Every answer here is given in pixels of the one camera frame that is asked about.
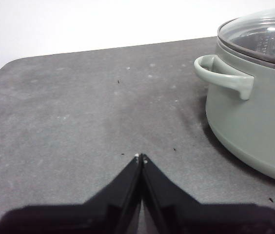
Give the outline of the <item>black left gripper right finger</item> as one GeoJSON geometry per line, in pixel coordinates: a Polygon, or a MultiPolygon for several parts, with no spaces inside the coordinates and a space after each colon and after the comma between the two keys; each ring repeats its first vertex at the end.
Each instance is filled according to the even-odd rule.
{"type": "Polygon", "coordinates": [[[142,199],[159,234],[275,234],[275,210],[256,204],[200,203],[142,154],[142,199]]]}

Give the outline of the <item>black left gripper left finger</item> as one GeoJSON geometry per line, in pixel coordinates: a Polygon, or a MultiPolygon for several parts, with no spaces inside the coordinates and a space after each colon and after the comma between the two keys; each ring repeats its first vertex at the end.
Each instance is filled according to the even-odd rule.
{"type": "Polygon", "coordinates": [[[0,234],[126,234],[138,226],[142,169],[136,155],[103,189],[80,204],[31,205],[8,211],[0,234]]]}

